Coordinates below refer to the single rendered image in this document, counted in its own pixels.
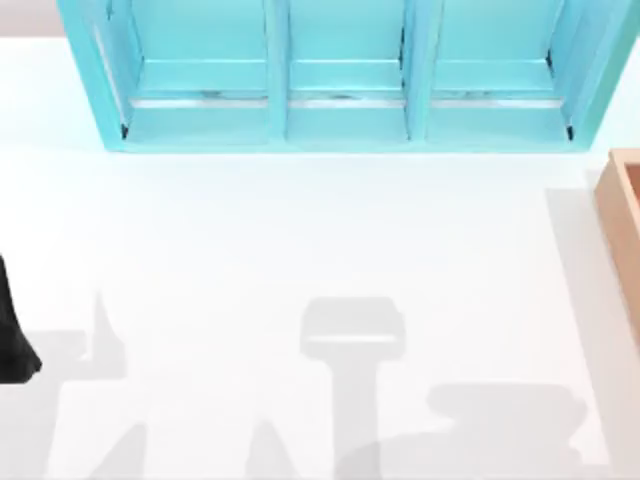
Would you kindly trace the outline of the light blue rack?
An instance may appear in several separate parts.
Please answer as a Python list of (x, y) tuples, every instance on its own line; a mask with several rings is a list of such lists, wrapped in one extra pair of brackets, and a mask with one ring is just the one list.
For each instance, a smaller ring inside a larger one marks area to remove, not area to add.
[(56, 0), (104, 147), (581, 152), (640, 0)]

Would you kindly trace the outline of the salmon-coloured shallow box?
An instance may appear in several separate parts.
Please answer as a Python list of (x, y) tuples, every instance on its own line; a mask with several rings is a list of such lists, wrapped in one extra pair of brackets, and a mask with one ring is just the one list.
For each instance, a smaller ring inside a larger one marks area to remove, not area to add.
[(594, 195), (630, 321), (640, 331), (640, 148), (609, 152)]

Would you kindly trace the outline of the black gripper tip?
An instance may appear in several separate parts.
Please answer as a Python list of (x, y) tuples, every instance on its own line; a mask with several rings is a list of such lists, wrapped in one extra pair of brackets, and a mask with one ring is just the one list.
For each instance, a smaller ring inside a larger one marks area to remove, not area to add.
[(0, 384), (24, 384), (42, 369), (15, 311), (4, 258), (0, 255)]

